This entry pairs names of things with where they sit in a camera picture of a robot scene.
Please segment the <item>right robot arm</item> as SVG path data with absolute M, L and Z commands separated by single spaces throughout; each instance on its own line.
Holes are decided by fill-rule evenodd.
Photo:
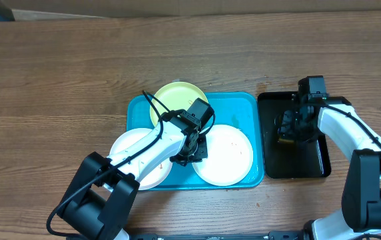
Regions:
M 278 140 L 303 143 L 327 135 L 350 162 L 341 208 L 309 221 L 304 236 L 381 239 L 381 136 L 359 118 L 346 98 L 329 96 L 322 76 L 301 79 L 292 102 L 293 108 L 276 118 Z

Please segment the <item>white round plate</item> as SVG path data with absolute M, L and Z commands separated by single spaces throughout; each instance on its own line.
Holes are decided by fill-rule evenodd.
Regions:
M 243 180 L 253 164 L 248 137 L 230 125 L 215 125 L 206 135 L 208 156 L 193 163 L 196 174 L 211 185 L 226 187 Z

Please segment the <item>yellow-green rimmed plate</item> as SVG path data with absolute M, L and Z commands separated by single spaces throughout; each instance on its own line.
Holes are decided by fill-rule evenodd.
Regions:
M 182 81 L 169 83 L 161 87 L 155 93 L 155 98 L 169 110 L 188 110 L 197 99 L 208 103 L 208 99 L 202 90 L 191 83 Z

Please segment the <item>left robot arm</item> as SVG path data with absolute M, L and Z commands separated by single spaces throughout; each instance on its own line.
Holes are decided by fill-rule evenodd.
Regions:
M 74 233 L 66 239 L 130 239 L 124 230 L 141 181 L 163 161 L 182 166 L 207 157 L 203 129 L 214 109 L 196 99 L 188 110 L 159 115 L 158 125 L 130 147 L 103 157 L 84 158 L 61 202 L 51 213 Z

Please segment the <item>green yellow sponge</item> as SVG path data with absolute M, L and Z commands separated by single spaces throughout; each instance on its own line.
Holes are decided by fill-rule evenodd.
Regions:
M 278 142 L 279 143 L 294 143 L 296 141 L 296 136 L 294 134 L 278 134 Z

